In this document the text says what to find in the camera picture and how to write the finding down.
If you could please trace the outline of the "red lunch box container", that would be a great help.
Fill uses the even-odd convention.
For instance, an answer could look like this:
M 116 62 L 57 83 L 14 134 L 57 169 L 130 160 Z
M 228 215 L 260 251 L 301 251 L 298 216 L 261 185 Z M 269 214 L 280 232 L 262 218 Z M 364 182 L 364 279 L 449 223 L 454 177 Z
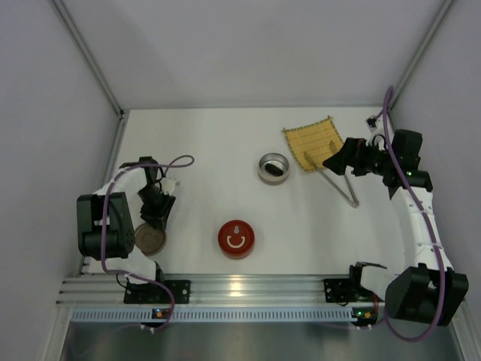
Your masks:
M 229 259 L 244 259 L 248 257 L 255 248 L 254 244 L 243 245 L 242 247 L 234 248 L 227 244 L 221 244 L 220 249 L 222 254 Z

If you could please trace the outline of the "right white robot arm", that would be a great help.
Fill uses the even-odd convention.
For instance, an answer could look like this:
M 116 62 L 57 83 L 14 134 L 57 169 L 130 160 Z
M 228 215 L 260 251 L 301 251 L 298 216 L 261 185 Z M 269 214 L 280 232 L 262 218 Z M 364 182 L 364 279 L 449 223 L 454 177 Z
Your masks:
M 374 139 L 347 138 L 342 147 L 330 144 L 332 156 L 323 162 L 330 171 L 356 177 L 379 175 L 398 217 L 404 244 L 404 267 L 357 262 L 351 266 L 352 285 L 385 302 L 392 319 L 447 326 L 468 289 L 467 276 L 454 271 L 437 232 L 429 173 L 418 168 L 422 135 L 397 130 L 380 148 Z

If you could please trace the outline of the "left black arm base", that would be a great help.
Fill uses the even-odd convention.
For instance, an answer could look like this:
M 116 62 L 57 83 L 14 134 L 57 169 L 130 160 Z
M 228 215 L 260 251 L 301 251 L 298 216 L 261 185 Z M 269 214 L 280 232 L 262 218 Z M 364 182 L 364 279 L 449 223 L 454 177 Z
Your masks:
M 189 280 L 166 280 L 164 285 L 171 291 L 175 304 L 189 304 Z M 127 305 L 169 304 L 171 298 L 167 291 L 152 283 L 133 284 L 127 282 L 123 302 Z

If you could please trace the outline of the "beige lunch box lid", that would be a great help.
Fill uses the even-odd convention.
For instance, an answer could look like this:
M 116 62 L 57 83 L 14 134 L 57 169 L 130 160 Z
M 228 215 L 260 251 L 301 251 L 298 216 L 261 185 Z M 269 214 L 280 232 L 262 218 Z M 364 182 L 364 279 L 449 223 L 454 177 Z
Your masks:
M 145 256 L 154 256 L 165 246 L 167 236 L 162 229 L 154 229 L 148 223 L 135 230 L 135 245 Z

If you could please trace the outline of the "black spiky food piece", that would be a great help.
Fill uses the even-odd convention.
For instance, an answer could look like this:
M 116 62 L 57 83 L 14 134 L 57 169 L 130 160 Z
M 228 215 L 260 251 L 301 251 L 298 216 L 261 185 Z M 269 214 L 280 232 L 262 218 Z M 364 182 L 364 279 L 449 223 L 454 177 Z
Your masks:
M 282 177 L 284 175 L 284 170 L 273 163 L 266 163 L 264 170 L 272 177 Z

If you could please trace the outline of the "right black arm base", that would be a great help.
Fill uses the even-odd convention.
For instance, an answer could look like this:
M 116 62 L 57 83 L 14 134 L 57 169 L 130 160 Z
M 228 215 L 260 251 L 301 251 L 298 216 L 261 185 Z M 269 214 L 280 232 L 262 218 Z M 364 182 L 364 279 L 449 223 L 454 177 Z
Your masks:
M 374 293 L 361 286 L 362 270 L 367 267 L 386 269 L 385 266 L 371 262 L 357 262 L 349 267 L 347 276 L 325 278 L 323 280 L 325 301 L 340 306 L 350 302 L 368 302 L 374 300 Z

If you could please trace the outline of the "red lunch box lid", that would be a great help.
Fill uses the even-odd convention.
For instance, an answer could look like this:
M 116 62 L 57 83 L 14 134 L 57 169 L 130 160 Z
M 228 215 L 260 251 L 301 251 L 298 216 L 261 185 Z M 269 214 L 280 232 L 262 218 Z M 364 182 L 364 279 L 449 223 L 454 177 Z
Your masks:
M 230 220 L 223 224 L 218 231 L 218 245 L 227 244 L 238 248 L 247 244 L 255 245 L 256 236 L 250 224 L 243 220 Z

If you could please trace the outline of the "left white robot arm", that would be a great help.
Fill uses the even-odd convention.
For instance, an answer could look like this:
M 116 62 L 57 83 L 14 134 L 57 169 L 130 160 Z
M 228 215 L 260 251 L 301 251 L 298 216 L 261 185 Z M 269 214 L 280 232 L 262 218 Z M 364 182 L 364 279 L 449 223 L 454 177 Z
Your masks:
M 101 189 L 77 199 L 78 249 L 106 275 L 122 275 L 130 293 L 164 293 L 165 276 L 150 259 L 166 244 L 176 183 L 174 163 L 151 156 L 126 162 Z

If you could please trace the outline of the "beige lunch box container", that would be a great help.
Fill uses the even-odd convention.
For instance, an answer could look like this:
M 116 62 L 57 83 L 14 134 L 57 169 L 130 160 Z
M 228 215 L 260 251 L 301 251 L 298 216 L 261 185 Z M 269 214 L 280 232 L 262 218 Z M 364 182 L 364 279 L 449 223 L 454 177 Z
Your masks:
M 272 177 L 265 170 L 264 165 L 266 163 L 273 163 L 284 170 L 284 175 L 282 177 Z M 280 185 L 284 183 L 289 177 L 290 164 L 288 159 L 280 153 L 266 153 L 260 160 L 258 165 L 258 176 L 259 178 L 268 185 Z

